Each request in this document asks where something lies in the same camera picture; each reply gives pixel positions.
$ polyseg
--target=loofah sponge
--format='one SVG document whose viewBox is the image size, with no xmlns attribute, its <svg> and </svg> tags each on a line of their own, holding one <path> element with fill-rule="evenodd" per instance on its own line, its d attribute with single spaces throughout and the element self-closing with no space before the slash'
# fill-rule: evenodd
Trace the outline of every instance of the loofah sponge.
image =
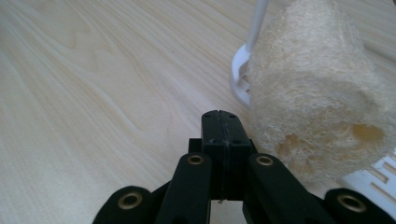
<svg viewBox="0 0 396 224">
<path fill-rule="evenodd" d="M 396 89 L 332 0 L 297 0 L 274 19 L 247 77 L 257 147 L 306 185 L 362 169 L 396 147 Z"/>
</svg>

